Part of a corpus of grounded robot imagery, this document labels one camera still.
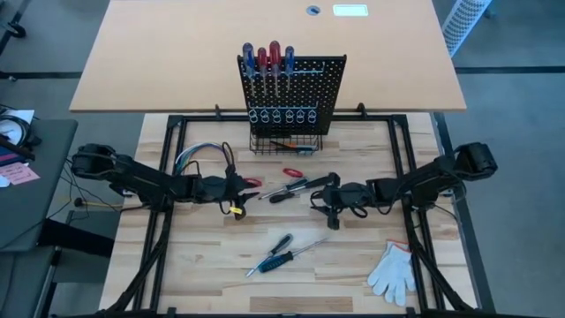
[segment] yellow tag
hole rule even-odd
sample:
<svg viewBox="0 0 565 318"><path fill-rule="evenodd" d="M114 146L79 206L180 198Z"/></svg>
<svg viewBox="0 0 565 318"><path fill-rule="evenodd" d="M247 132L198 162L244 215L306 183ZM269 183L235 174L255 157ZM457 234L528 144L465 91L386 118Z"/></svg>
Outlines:
<svg viewBox="0 0 565 318"><path fill-rule="evenodd" d="M230 212L233 212L235 214L243 214L244 211L241 210L241 208L236 208L236 207L230 207Z"/></svg>

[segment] table leg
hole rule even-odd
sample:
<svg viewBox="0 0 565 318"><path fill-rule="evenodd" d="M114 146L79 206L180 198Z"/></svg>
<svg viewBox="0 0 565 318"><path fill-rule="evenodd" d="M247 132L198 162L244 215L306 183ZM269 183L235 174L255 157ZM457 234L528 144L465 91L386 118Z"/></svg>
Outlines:
<svg viewBox="0 0 565 318"><path fill-rule="evenodd" d="M112 255L114 240L47 219L43 223L37 245L61 246L109 258Z"/></svg>

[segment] wooden work surface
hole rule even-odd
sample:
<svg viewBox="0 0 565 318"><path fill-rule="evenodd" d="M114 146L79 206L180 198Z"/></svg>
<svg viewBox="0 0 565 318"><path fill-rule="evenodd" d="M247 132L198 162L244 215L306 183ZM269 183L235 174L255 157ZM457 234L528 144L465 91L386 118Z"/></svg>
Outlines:
<svg viewBox="0 0 565 318"><path fill-rule="evenodd" d="M136 160L158 167L167 117L145 116ZM408 119L420 166L439 155L436 140L428 114L410 114ZM248 133L247 123L191 122L185 145L229 142L237 173L260 178L263 193L290 181L282 173L284 167L301 170L310 178L334 171L342 183L395 176L385 123L334 122L330 134L324 137L324 149L312 157L254 155L248 150ZM174 150L176 137L172 145ZM217 150L204 149L193 158L200 161L203 175L224 175L225 161ZM178 313L405 313L404 308L373 295L366 284L386 240L406 241L400 204L395 204L387 216L370 209L366 219L344 211L340 214L341 229L331 231L326 217L309 209L308 199L306 193L277 205L251 199L246 204L247 217L239 222L220 213L217 204L176 204L159 311L176 307ZM452 209L446 199L438 204ZM126 205L139 203L128 200ZM116 301L137 272L148 215L146 210L123 213L101 308ZM428 217L441 272L465 301L476 305L455 220L437 209L429 211ZM294 235L291 249L325 237L329 240L273 272L245 278L245 273L286 233ZM428 299L433 299L425 270L424 274ZM153 277L147 281L144 307L148 307ZM418 308L415 292L410 292L407 300L408 306Z"/></svg>
<svg viewBox="0 0 565 318"><path fill-rule="evenodd" d="M244 110L236 56L272 40L347 55L338 109L464 110L432 1L365 3L367 17L336 17L334 4L359 1L110 1L71 110Z"/></svg>

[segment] white label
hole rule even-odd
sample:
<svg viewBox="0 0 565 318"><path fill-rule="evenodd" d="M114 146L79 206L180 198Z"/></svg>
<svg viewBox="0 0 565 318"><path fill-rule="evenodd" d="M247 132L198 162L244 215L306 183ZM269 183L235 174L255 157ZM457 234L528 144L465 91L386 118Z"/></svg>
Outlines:
<svg viewBox="0 0 565 318"><path fill-rule="evenodd" d="M366 17L369 10L366 4L334 4L336 17Z"/></svg>

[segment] black pegboard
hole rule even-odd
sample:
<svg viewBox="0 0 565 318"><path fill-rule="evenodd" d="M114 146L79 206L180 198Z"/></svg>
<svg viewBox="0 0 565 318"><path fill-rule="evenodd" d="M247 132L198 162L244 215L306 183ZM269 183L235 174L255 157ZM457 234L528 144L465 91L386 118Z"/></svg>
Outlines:
<svg viewBox="0 0 565 318"><path fill-rule="evenodd" d="M255 63L252 94L251 80L245 76L243 58L238 56L237 65L250 115L251 133L259 137L328 134L346 60L346 56L295 57L290 89L289 78L282 68L277 80L277 97L270 65L264 86Z"/></svg>

